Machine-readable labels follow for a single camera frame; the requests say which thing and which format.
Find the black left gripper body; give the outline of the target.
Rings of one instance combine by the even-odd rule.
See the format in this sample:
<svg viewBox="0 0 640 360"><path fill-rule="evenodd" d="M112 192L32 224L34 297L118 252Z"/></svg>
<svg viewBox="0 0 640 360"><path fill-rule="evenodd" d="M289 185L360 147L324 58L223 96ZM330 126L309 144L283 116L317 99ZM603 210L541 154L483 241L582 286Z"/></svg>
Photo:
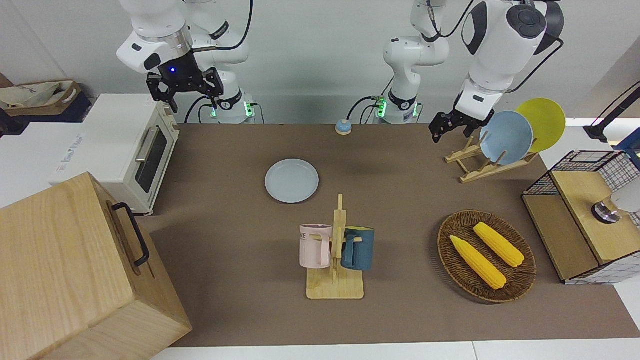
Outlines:
<svg viewBox="0 0 640 360"><path fill-rule="evenodd" d="M453 109L451 112L439 112L439 120L448 120L448 132L452 132L459 127L466 128L466 125L469 123L478 123L482 125L482 127L486 126L486 120L478 120L456 109Z"/></svg>

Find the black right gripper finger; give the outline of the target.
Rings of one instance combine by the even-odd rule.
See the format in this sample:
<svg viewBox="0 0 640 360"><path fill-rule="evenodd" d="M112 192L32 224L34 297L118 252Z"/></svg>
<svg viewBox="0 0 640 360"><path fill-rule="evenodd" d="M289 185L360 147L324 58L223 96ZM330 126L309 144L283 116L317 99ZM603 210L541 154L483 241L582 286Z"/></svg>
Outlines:
<svg viewBox="0 0 640 360"><path fill-rule="evenodd" d="M224 84L221 82L208 82L206 84L206 96L214 110L218 109L218 100L224 94L224 89Z"/></svg>
<svg viewBox="0 0 640 360"><path fill-rule="evenodd" d="M174 112L174 114L178 114L179 107L175 101L175 95L175 89L166 89L164 91L160 90L158 93L158 100L169 105L171 111Z"/></svg>

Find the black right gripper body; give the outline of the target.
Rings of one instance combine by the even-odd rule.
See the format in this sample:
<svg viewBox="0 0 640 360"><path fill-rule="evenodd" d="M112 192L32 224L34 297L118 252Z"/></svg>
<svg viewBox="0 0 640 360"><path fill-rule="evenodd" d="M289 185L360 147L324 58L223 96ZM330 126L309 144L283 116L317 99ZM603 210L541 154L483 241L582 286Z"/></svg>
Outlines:
<svg viewBox="0 0 640 360"><path fill-rule="evenodd" d="M194 51L158 66L160 73L147 73L146 84L154 100L173 100L178 92L199 92L208 98L224 93L224 85L215 67L201 70Z"/></svg>

